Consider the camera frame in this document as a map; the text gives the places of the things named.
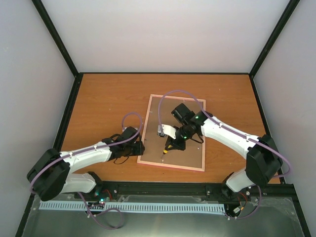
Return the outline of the pink picture frame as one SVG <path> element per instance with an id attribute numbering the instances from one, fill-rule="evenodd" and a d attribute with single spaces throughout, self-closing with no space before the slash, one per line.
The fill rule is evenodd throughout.
<path id="1" fill-rule="evenodd" d="M 200 106 L 206 108 L 206 101 L 199 99 L 196 102 L 179 96 L 161 98 L 162 95 L 150 95 L 142 133 L 145 151 L 138 157 L 137 163 L 204 172 L 205 143 L 201 138 L 194 135 L 191 139 L 174 141 L 176 129 L 182 126 L 179 112 L 174 112 L 174 109 L 185 105 L 193 116 L 200 111 Z"/>

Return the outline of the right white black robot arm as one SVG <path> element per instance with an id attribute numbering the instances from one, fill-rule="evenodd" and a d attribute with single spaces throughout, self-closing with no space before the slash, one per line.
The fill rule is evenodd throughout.
<path id="1" fill-rule="evenodd" d="M 225 199 L 232 199 L 247 187 L 266 187 L 283 164 L 273 138 L 267 134 L 258 137 L 242 132 L 204 110 L 194 113 L 183 103 L 171 114 L 181 126 L 159 125 L 160 135 L 167 137 L 164 153 L 185 150 L 186 142 L 197 135 L 200 144 L 204 138 L 211 138 L 245 159 L 245 168 L 229 174 L 223 181 L 221 193 Z"/>

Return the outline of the yellow handled screwdriver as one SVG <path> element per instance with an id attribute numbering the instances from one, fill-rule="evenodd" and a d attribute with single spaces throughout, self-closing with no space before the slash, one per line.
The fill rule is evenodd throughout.
<path id="1" fill-rule="evenodd" d="M 163 159 L 163 158 L 164 158 L 164 156 L 165 156 L 167 153 L 168 153 L 168 151 L 167 151 L 167 150 L 163 150 L 163 152 L 162 152 L 162 156 L 161 156 L 161 159 Z"/>

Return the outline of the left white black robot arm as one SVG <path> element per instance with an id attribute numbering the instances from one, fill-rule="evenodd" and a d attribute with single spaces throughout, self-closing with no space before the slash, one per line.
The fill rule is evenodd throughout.
<path id="1" fill-rule="evenodd" d="M 59 152 L 48 149 L 27 174 L 30 189 L 42 201 L 49 201 L 63 193 L 86 193 L 96 199 L 102 195 L 103 182 L 93 171 L 77 174 L 87 166 L 117 160 L 121 157 L 141 156 L 145 146 L 134 127 L 102 141 L 74 151 Z"/>

